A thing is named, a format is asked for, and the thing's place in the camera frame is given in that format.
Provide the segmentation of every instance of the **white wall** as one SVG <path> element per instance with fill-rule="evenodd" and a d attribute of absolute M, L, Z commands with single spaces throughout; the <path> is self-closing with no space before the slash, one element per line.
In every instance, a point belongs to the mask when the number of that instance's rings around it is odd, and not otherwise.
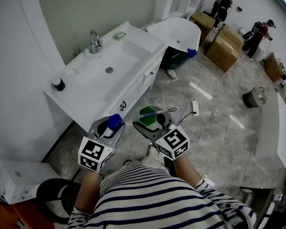
<path fill-rule="evenodd" d="M 55 75 L 20 0 L 0 0 L 0 157 L 41 161 L 71 119 L 43 93 Z"/>
<path fill-rule="evenodd" d="M 207 0 L 204 9 L 211 12 L 215 0 Z M 236 7 L 243 9 L 237 12 Z M 270 28 L 269 33 L 274 38 L 270 47 L 269 40 L 264 40 L 261 44 L 263 49 L 269 49 L 268 54 L 274 52 L 277 57 L 282 58 L 286 67 L 286 11 L 276 0 L 234 0 L 231 13 L 225 23 L 235 29 L 243 25 L 251 28 L 256 21 L 267 21 L 272 19 L 276 29 Z"/>
<path fill-rule="evenodd" d="M 140 28 L 152 21 L 155 0 L 40 0 L 48 28 L 68 64 L 88 47 L 90 30 L 105 35 L 129 21 Z"/>

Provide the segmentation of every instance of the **tiled floor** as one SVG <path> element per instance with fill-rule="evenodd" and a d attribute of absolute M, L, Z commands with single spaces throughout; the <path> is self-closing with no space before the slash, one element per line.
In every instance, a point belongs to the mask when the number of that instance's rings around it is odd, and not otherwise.
<path fill-rule="evenodd" d="M 269 172 L 254 158 L 261 109 L 248 109 L 242 101 L 242 95 L 254 86 L 263 86 L 268 97 L 275 94 L 274 85 L 262 65 L 250 62 L 242 53 L 237 63 L 224 74 L 199 50 L 176 72 L 178 79 L 171 80 L 159 70 L 152 89 L 145 92 L 126 116 L 122 142 L 102 172 L 110 174 L 126 159 L 141 160 L 146 155 L 149 141 L 132 125 L 140 108 L 146 105 L 163 109 L 178 106 L 183 117 L 191 112 L 191 101 L 195 99 L 200 115 L 189 115 L 181 126 L 191 139 L 187 156 L 197 170 L 215 182 L 218 190 L 232 196 L 238 196 L 239 186 L 281 185 L 284 172 Z M 48 160 L 63 178 L 70 179 L 79 168 L 77 152 L 84 134 L 75 125 Z"/>

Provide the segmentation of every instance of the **black pants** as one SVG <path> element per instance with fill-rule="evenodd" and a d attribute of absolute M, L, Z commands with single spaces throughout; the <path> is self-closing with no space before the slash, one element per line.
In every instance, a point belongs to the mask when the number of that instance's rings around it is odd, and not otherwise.
<path fill-rule="evenodd" d="M 215 3 L 213 4 L 212 12 L 211 12 L 211 17 L 214 19 L 215 19 L 215 15 L 217 13 L 218 8 L 219 8 L 219 4 L 217 1 L 215 1 Z"/>
<path fill-rule="evenodd" d="M 249 53 L 248 53 L 248 57 L 252 58 L 253 55 L 256 52 L 256 49 L 258 48 L 259 43 L 261 42 L 260 39 L 257 38 L 257 35 L 255 34 L 249 41 L 247 41 L 244 46 L 243 46 L 243 50 L 247 51 L 250 49 Z"/>

